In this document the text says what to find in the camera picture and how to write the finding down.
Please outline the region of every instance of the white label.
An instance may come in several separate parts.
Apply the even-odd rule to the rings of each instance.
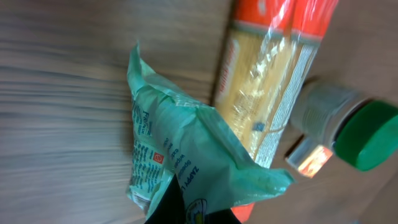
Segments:
[[[255,162],[262,167],[270,168],[272,160],[278,148],[279,139],[284,130],[268,133],[260,145]]]
[[[216,101],[221,101],[229,93],[229,87],[234,75],[236,60],[239,53],[239,42],[235,39],[230,39],[226,48],[226,55],[221,70],[220,82],[218,84],[218,91]]]
[[[272,120],[270,128],[271,131],[281,129],[286,126],[287,120],[292,112],[294,102],[299,94],[300,88],[306,76],[306,74],[304,74],[305,66],[313,51],[314,48],[312,46],[304,45],[296,67],[294,68],[292,78],[290,79],[290,82],[282,97],[282,101],[280,102],[278,110],[274,116],[274,119]]]

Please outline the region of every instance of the plastic wrapper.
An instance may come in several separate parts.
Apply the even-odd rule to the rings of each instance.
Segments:
[[[239,0],[215,107],[270,167],[337,0]]]
[[[276,197],[293,182],[285,170],[256,164],[212,107],[185,94],[131,51],[127,80],[132,93],[134,153],[127,195],[147,218],[173,176],[187,223],[207,213]]]

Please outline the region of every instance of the orange label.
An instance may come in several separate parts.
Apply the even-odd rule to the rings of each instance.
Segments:
[[[328,148],[319,145],[298,167],[298,171],[302,175],[312,178],[332,155],[333,153]]]
[[[293,31],[321,39],[326,34],[338,0],[296,0]]]
[[[284,30],[292,19],[295,0],[238,0],[235,19],[239,22]]]

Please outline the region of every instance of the red logo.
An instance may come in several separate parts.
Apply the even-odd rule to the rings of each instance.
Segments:
[[[163,164],[164,156],[160,155],[159,153],[155,152],[154,161],[160,164]]]

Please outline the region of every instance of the pasta package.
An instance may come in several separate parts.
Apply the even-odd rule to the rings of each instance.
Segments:
[[[338,0],[239,0],[215,107],[269,168]]]

